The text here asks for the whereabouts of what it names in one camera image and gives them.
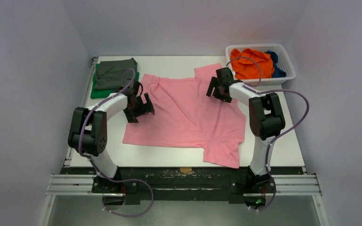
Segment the pink t shirt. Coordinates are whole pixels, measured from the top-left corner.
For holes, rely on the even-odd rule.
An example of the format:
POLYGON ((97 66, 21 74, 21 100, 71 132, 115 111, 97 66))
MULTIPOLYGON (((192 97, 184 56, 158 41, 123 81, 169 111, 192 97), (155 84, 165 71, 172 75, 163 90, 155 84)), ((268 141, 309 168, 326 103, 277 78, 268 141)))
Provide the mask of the pink t shirt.
POLYGON ((141 84, 155 112, 127 124, 123 143, 202 148, 204 162, 239 168, 246 116, 236 100, 227 103, 206 94, 220 68, 220 64, 195 68, 193 78, 183 79, 145 74, 141 84))

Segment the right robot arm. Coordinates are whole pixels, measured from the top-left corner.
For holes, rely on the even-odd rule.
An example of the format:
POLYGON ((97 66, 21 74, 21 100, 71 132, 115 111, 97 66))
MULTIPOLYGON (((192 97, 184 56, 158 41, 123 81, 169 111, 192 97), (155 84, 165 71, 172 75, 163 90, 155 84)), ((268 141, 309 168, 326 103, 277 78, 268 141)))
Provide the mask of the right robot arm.
POLYGON ((249 126, 255 136, 255 144, 246 186, 250 191, 258 191, 271 179, 272 141, 281 134, 286 124, 279 96, 274 92, 258 91, 241 80, 235 80, 228 67, 216 70, 206 94, 227 103, 236 99, 248 106, 249 126))

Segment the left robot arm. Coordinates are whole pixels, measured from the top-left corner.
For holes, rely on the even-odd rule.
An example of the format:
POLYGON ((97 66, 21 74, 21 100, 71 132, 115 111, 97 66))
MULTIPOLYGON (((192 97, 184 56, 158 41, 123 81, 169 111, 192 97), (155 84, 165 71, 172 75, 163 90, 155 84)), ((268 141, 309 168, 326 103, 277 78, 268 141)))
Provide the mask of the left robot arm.
POLYGON ((138 117, 155 113, 149 94, 143 92, 139 81, 130 82, 93 106, 75 108, 68 135, 68 146, 92 164, 97 176, 104 178, 103 186, 111 193, 130 181, 120 179, 119 167, 107 151, 107 123, 120 112, 124 112, 128 123, 138 123, 138 117))

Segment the orange t shirt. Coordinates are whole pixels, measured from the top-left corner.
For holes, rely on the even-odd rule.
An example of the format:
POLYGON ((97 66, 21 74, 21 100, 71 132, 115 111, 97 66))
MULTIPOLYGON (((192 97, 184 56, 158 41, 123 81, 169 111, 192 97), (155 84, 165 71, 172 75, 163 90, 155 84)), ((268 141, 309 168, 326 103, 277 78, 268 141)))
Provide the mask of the orange t shirt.
MULTIPOLYGON (((260 67, 262 79, 271 78, 275 71, 273 60, 271 59, 271 55, 268 53, 249 48, 244 49, 243 51, 233 49, 230 53, 230 60, 233 60, 237 57, 248 57, 253 59, 253 61, 255 61, 260 67)), ((259 79, 259 69, 256 64, 249 59, 239 58, 233 60, 231 62, 231 66, 235 72, 235 77, 239 80, 259 79)))

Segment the folded grey t shirt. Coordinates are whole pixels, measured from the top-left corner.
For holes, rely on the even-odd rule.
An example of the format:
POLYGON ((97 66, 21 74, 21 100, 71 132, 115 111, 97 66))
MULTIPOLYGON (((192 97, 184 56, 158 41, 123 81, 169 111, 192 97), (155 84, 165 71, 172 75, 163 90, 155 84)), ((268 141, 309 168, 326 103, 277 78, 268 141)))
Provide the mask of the folded grey t shirt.
POLYGON ((96 69, 95 90, 117 90, 128 84, 133 77, 132 68, 137 72, 138 63, 134 58, 119 61, 101 61, 96 69))

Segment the folded green t shirt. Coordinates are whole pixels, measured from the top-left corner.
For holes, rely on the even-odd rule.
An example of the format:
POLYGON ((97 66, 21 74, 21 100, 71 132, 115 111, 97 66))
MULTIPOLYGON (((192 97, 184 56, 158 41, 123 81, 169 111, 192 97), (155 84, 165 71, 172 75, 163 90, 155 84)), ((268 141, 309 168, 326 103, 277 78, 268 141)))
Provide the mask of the folded green t shirt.
MULTIPOLYGON (((94 77, 93 77, 93 84, 92 84, 92 90, 91 90, 91 94, 90 94, 90 97, 91 99, 98 99, 98 98, 106 98, 108 97, 112 92, 114 91, 119 91, 121 89, 117 89, 117 90, 102 90, 102 91, 97 91, 95 90, 95 85, 96 85, 96 82, 95 82, 95 76, 96 76, 96 69, 98 67, 99 64, 96 65, 96 68, 95 68, 95 73, 94 73, 94 77)), ((136 72, 136 75, 135 75, 135 80, 139 80, 139 72, 137 71, 136 72)))

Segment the blue t shirt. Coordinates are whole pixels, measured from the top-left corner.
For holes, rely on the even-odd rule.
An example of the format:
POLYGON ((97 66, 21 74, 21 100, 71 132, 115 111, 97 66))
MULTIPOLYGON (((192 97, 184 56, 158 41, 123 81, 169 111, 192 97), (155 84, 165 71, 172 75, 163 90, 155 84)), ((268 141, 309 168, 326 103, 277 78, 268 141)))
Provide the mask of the blue t shirt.
POLYGON ((273 51, 266 51, 265 53, 270 55, 271 60, 273 62, 274 72, 271 77, 272 78, 285 78, 287 76, 287 73, 285 71, 283 71, 282 69, 280 69, 277 65, 277 63, 279 61, 278 55, 273 51))

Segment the brown tape piece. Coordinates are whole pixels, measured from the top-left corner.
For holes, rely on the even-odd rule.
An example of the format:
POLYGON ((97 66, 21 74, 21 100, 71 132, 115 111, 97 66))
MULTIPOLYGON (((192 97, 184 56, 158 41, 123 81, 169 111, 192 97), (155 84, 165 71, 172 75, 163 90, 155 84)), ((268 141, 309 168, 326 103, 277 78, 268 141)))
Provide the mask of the brown tape piece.
POLYGON ((193 171, 191 167, 180 167, 181 174, 189 174, 193 171))

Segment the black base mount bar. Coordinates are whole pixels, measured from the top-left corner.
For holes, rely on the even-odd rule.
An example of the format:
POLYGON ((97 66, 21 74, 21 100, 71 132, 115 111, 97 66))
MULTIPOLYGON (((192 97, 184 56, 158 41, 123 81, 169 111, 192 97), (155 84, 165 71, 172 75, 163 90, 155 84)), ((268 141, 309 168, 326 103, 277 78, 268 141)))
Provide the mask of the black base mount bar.
POLYGON ((249 186, 246 167, 192 169, 189 174, 181 174, 180 168, 121 167, 120 179, 130 181, 113 183, 97 176, 90 167, 64 167, 55 183, 66 185, 66 192, 72 195, 101 196, 104 204, 109 206, 138 205, 154 200, 228 202, 261 207, 273 194, 301 194, 306 179, 301 168, 277 167, 268 182, 249 186))

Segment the aluminium frame rail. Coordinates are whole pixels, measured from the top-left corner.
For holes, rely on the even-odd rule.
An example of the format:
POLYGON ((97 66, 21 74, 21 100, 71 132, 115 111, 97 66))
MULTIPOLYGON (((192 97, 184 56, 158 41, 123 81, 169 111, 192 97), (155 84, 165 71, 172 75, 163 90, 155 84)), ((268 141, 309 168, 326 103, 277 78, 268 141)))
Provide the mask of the aluminium frame rail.
MULTIPOLYGON (((267 185, 266 197, 273 204, 278 204, 281 198, 287 196, 307 197, 313 203, 319 225, 327 226, 329 220, 323 207, 318 179, 316 175, 307 173, 285 95, 280 93, 279 97, 287 134, 275 142, 271 174, 275 179, 276 191, 267 185)), ((120 154, 115 154, 114 158, 122 166, 123 176, 140 177, 152 187, 155 201, 238 204, 244 200, 261 198, 263 194, 256 188, 242 192, 247 166, 253 156, 253 141, 253 134, 250 129, 246 129, 245 141, 239 152, 239 169, 203 162, 200 149, 165 150, 152 147, 152 160, 143 163, 137 158, 137 154, 143 150, 141 146, 125 146, 130 159, 120 154)), ((104 187, 94 170, 74 150, 68 151, 61 172, 52 175, 46 195, 46 215, 41 221, 44 226, 49 222, 54 199, 59 196, 122 197, 121 193, 104 187)))

